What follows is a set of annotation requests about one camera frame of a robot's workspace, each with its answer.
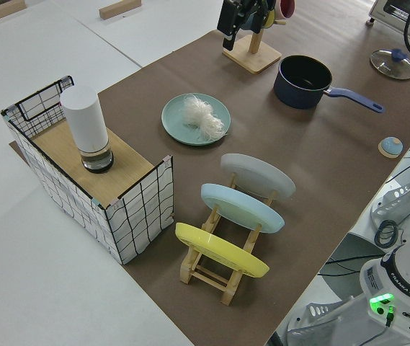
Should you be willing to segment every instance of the storage box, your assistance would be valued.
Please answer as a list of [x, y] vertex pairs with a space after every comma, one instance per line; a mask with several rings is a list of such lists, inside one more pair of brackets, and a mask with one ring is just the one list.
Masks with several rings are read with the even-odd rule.
[[172, 156], [154, 166], [107, 129], [114, 164], [86, 171], [59, 104], [71, 85], [66, 76], [1, 115], [49, 196], [126, 264], [173, 223]]

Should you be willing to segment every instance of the yellow plate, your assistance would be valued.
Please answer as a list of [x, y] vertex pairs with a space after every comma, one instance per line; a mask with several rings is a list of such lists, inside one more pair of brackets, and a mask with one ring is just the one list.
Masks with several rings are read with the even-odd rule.
[[260, 259], [228, 241], [185, 223], [176, 223], [177, 238], [189, 247], [243, 274], [260, 278], [269, 267]]
[[262, 27], [264, 29], [268, 29], [274, 24], [274, 22], [275, 22], [275, 10], [273, 9], [272, 11], [269, 11], [269, 14], [267, 15], [267, 19], [265, 20], [265, 23]]

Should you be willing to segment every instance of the blue pan handle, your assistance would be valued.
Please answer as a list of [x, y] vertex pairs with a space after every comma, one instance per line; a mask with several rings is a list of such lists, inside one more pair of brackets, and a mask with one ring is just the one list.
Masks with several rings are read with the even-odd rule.
[[379, 105], [378, 103], [370, 99], [367, 99], [366, 97], [360, 94], [357, 94], [356, 92], [353, 92], [352, 90], [331, 87], [323, 91], [323, 93], [329, 97], [346, 97], [347, 99], [351, 99], [352, 101], [356, 103], [360, 103], [362, 106], [365, 106], [366, 108], [374, 112], [377, 112], [377, 113], [382, 113], [384, 112], [384, 110], [386, 110], [384, 106]]

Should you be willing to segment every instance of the plate stand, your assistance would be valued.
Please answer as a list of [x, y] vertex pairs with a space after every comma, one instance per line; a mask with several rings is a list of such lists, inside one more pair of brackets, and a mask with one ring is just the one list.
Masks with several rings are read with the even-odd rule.
[[[229, 187], [236, 188], [236, 175], [232, 174], [232, 179]], [[274, 200], [276, 192], [272, 193], [264, 203], [266, 205], [271, 205]], [[206, 222], [202, 225], [202, 230], [208, 233], [213, 233], [218, 222], [220, 220], [220, 215], [218, 214], [218, 207], [214, 207], [211, 211], [211, 214], [208, 216]], [[256, 240], [259, 236], [259, 233], [262, 229], [262, 226], [259, 224], [255, 229], [249, 232], [248, 238], [246, 239], [243, 250], [252, 253]], [[240, 280], [243, 276], [242, 271], [233, 270], [229, 279], [225, 279], [211, 270], [204, 268], [199, 264], [201, 259], [201, 252], [189, 247], [188, 253], [182, 261], [181, 270], [180, 270], [180, 280], [183, 283], [189, 283], [192, 276], [200, 279], [212, 285], [213, 287], [223, 291], [220, 302], [225, 305], [230, 305], [232, 302], [233, 296], [236, 293], [236, 290], [239, 286]]]
[[224, 49], [223, 54], [252, 74], [258, 74], [282, 56], [280, 52], [261, 41], [263, 32], [264, 29], [261, 29], [259, 34], [253, 33], [237, 40], [233, 50]]

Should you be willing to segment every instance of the wooden box lid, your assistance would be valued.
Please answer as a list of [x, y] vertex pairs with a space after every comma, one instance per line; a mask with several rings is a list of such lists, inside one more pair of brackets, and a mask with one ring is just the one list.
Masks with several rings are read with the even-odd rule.
[[104, 173], [91, 173], [81, 163], [66, 120], [61, 120], [32, 141], [38, 145], [80, 187], [106, 208], [153, 169], [153, 165], [137, 151], [107, 129], [114, 163]]

